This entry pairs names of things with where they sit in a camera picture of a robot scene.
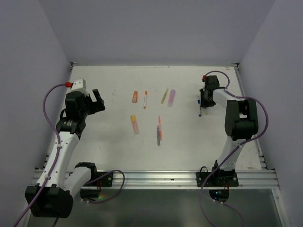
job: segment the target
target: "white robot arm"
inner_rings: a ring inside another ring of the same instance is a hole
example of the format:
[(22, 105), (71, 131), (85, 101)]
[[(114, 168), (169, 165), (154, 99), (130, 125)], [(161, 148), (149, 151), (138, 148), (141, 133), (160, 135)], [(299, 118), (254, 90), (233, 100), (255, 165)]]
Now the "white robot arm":
[[(203, 78), (205, 86), (200, 90), (200, 107), (208, 108), (220, 104), (226, 108), (225, 132), (227, 139), (223, 151), (215, 161), (213, 170), (242, 142), (249, 140), (258, 132), (257, 105), (254, 100), (237, 99), (225, 92), (224, 87), (220, 87), (217, 76), (207, 76)], [(239, 186), (235, 173), (236, 162), (242, 150), (240, 146), (237, 151), (230, 156), (214, 176), (207, 182), (207, 186), (226, 186), (232, 181), (233, 186)], [(197, 173), (197, 178), (202, 179), (209, 173)]]
[[(229, 94), (227, 94), (224, 89), (217, 89), (213, 93), (213, 100), (216, 104), (221, 105), (222, 107), (226, 108), (227, 106), (227, 101), (228, 100), (235, 100), (235, 101), (240, 101), (240, 99), (231, 97)], [(240, 143), (244, 142), (245, 139), (238, 139), (238, 140), (233, 140), (230, 136), (227, 137), (223, 151), (221, 155), (218, 158), (218, 164), (222, 163), (223, 160), (231, 153), (232, 150), (235, 149), (237, 145)], [(237, 149), (237, 151), (230, 156), (229, 159), (225, 161), (225, 163), (220, 167), (222, 170), (233, 170), (236, 167), (236, 162), (238, 160), (239, 154), (241, 153), (243, 147), (240, 147)]]
[(88, 115), (105, 110), (104, 101), (97, 89), (93, 90), (96, 102), (93, 102), (86, 91), (86, 82), (83, 79), (74, 81), (71, 91), (65, 98), (66, 117), (61, 116), (56, 125), (60, 135), (61, 149), (56, 164), (50, 176), (47, 173), (56, 160), (58, 141), (54, 142), (52, 152), (47, 161), (43, 174), (35, 186), (28, 186), (25, 197), (28, 203), (32, 201), (41, 185), (48, 178), (43, 191), (31, 207), (35, 217), (66, 218), (69, 216), (73, 198), (81, 187), (88, 181), (96, 178), (97, 169), (94, 163), (79, 163), (75, 170), (65, 180), (71, 155), (77, 146), (85, 128), (85, 119)]

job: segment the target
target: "black mount bracket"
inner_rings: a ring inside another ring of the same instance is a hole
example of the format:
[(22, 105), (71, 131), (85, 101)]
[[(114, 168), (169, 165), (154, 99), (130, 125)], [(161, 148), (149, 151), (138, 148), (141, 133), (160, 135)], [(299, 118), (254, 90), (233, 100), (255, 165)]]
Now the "black mount bracket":
[[(98, 177), (103, 176), (104, 174), (107, 174), (108, 172), (96, 172), (96, 175), (94, 177), (94, 179), (97, 179)], [(81, 189), (80, 190), (80, 197), (82, 199), (86, 199), (86, 198), (98, 198), (99, 196), (99, 192), (98, 192), (98, 188), (101, 187), (111, 187), (113, 184), (113, 176), (114, 174), (111, 173), (109, 175), (107, 175), (106, 177), (102, 178), (99, 181), (96, 181), (94, 183), (91, 183), (88, 186), (95, 186), (97, 187), (96, 189)]]
[[(212, 171), (214, 171), (218, 167), (218, 162), (214, 163)], [(204, 180), (210, 175), (211, 172), (196, 172), (196, 180), (197, 186), (201, 187)], [(224, 171), (224, 170), (217, 170), (213, 176), (211, 176), (205, 184), (205, 187), (238, 187), (238, 177), (235, 170), (231, 171)]]
[[(40, 186), (28, 186), (25, 198), (30, 203)], [(72, 209), (73, 199), (69, 191), (58, 187), (45, 187), (31, 207), (34, 217), (67, 218)]]
[(209, 190), (209, 195), (213, 200), (226, 202), (229, 198), (229, 190)]

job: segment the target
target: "orange marker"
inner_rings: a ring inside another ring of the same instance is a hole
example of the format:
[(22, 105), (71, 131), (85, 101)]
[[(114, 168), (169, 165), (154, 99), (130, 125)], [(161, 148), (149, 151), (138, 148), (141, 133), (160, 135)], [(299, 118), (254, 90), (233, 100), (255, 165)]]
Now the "orange marker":
[(137, 98), (138, 98), (138, 91), (134, 91), (133, 103), (137, 103)]
[(144, 109), (146, 109), (146, 102), (147, 102), (147, 91), (145, 91), (145, 95), (144, 95), (144, 106), (143, 106)]
[(159, 122), (159, 135), (160, 135), (160, 140), (162, 141), (162, 128), (161, 128), (161, 118), (160, 118), (160, 116), (158, 117), (158, 122)]

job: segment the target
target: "gray wall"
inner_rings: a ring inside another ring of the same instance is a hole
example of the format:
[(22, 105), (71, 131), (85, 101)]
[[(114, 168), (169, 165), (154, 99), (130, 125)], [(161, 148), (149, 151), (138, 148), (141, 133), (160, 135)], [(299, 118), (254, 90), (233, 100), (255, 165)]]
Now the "gray wall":
[[(69, 62), (37, 0), (0, 1), (0, 226), (12, 226), (51, 138), (42, 100), (69, 77)], [(64, 88), (47, 102), (55, 120)]]
[(303, 226), (303, 1), (276, 0), (240, 64), (247, 95), (260, 98), (270, 122), (260, 139), (275, 168), (292, 226)]
[(40, 0), (70, 61), (230, 65), (274, 0)]

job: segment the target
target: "white tabletop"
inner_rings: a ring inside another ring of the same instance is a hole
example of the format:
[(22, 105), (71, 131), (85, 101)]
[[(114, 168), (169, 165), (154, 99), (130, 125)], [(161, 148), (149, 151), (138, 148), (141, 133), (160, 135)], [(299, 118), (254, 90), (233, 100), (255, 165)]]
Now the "white tabletop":
[[(69, 169), (78, 162), (94, 162), (97, 169), (121, 170), (199, 170), (209, 169), (226, 141), (225, 109), (219, 105), (198, 116), (197, 97), (203, 87), (202, 75), (222, 70), (231, 79), (229, 91), (240, 95), (233, 67), (129, 67), (76, 66), (71, 82), (83, 78), (87, 91), (97, 88), (106, 110), (86, 118), (86, 128), (72, 155)], [(217, 74), (221, 86), (227, 79)], [(172, 107), (166, 88), (175, 89)], [(132, 103), (134, 91), (138, 102)], [(143, 108), (148, 91), (147, 108)], [(130, 116), (135, 114), (140, 133), (135, 135)], [(156, 127), (161, 116), (163, 140), (157, 145)], [(261, 169), (254, 142), (244, 146), (236, 169)]]

